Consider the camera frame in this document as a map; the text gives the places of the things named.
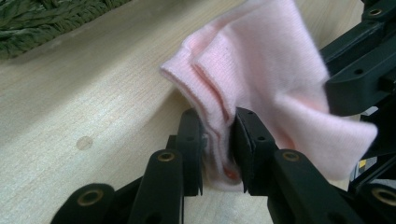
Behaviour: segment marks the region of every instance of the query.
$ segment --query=brass insert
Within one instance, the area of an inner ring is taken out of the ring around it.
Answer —
[[[80,206],[91,206],[99,202],[103,198],[103,191],[101,189],[89,189],[78,197],[78,204]]]

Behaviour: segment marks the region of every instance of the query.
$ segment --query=pink cloth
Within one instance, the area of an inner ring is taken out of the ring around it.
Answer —
[[[303,152],[330,179],[347,177],[376,136],[329,114],[326,67],[292,0],[248,0],[190,35],[162,66],[203,121],[208,180],[241,189],[228,139],[237,106],[257,113],[279,148]]]

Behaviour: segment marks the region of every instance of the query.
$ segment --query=green textured cloth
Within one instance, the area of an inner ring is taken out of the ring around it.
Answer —
[[[16,57],[131,0],[0,0],[0,59]]]

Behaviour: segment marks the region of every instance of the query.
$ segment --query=wooden table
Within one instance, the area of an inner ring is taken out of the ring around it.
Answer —
[[[141,176],[189,104],[159,75],[180,42],[241,0],[140,0],[0,62],[0,223],[49,223],[76,189]],[[319,48],[358,0],[297,0]],[[266,199],[205,185],[186,223],[272,223]]]

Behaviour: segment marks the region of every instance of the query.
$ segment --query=light wooden surface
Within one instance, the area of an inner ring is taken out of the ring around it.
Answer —
[[[74,190],[141,176],[189,108],[159,65],[241,2],[140,0],[0,62],[0,223],[49,223]],[[362,11],[358,0],[297,4],[320,48]],[[186,199],[185,223],[271,223],[265,198],[204,193]]]

